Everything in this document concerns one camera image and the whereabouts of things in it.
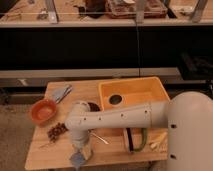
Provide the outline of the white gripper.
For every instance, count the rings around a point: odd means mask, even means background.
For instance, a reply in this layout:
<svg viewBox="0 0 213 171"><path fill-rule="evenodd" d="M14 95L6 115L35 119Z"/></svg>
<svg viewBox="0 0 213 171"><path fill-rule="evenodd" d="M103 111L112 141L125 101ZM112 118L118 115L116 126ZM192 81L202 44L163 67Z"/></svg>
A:
<svg viewBox="0 0 213 171"><path fill-rule="evenodd" d="M85 158L85 160L89 160L92 157L92 149L89 143L86 143L82 147L73 146L73 154L76 152L81 152Z"/></svg>

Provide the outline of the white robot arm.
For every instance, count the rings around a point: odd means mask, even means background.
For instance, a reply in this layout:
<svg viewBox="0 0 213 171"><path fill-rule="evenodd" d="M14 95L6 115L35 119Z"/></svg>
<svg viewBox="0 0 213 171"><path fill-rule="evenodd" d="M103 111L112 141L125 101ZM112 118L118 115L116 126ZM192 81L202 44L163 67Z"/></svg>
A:
<svg viewBox="0 0 213 171"><path fill-rule="evenodd" d="M213 99L200 92L98 112L87 102L78 101L65 125L77 148L88 142L90 129L166 128L167 171L213 171Z"/></svg>

